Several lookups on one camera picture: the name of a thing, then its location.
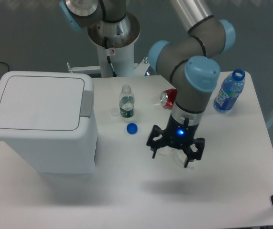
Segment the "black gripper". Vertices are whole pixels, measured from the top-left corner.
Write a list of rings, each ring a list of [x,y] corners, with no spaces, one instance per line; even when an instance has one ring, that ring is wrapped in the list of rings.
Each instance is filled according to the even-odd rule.
[[[194,138],[197,128],[198,125],[188,125],[185,127],[172,116],[170,116],[165,130],[154,125],[146,142],[146,145],[149,146],[152,151],[152,159],[155,159],[159,148],[170,146],[183,150],[187,156],[184,162],[184,168],[193,160],[201,160],[205,147],[205,139]],[[196,151],[192,150],[192,145],[195,146]]]

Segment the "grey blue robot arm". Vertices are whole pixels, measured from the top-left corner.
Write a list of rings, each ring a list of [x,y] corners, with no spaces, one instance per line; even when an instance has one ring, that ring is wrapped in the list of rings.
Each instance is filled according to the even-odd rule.
[[[149,50],[150,66],[177,89],[177,95],[166,128],[153,126],[147,146],[154,153],[165,146],[182,150],[187,165],[200,160],[204,150],[205,140],[194,134],[220,75],[213,56],[232,47],[236,34],[203,0],[173,0],[172,6],[188,38],[177,45],[159,41]],[[127,11],[126,1],[62,0],[60,7],[74,29],[87,28],[97,47],[102,77],[133,75],[140,24]]]

